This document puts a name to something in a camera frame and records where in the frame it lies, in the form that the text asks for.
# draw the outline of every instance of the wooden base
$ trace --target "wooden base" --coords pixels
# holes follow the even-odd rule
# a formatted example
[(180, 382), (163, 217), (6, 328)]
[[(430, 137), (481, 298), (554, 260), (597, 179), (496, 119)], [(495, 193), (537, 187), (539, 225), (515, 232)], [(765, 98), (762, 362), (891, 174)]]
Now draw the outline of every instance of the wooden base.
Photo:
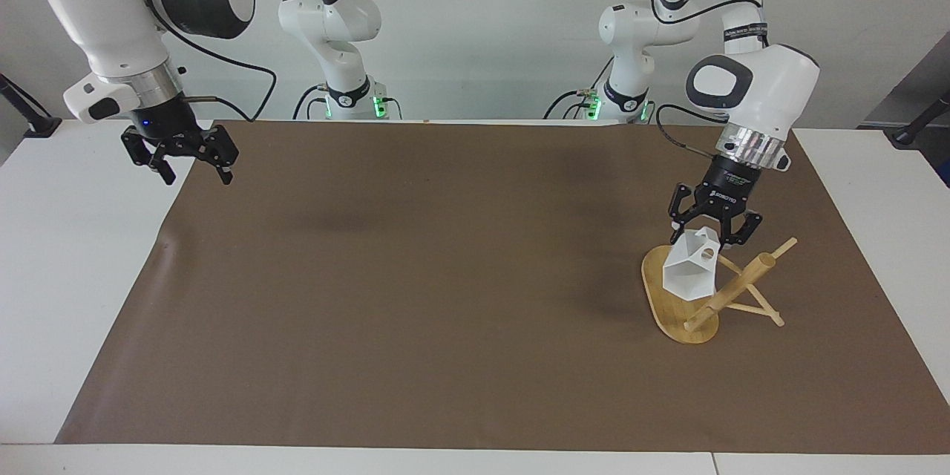
[(663, 262), (671, 248), (669, 245), (656, 247), (643, 259), (641, 273), (650, 309), (656, 325), (672, 339), (682, 344), (706, 343), (719, 331), (718, 316), (710, 318), (693, 332), (686, 330), (685, 323), (703, 308), (709, 298), (689, 302), (663, 289)]

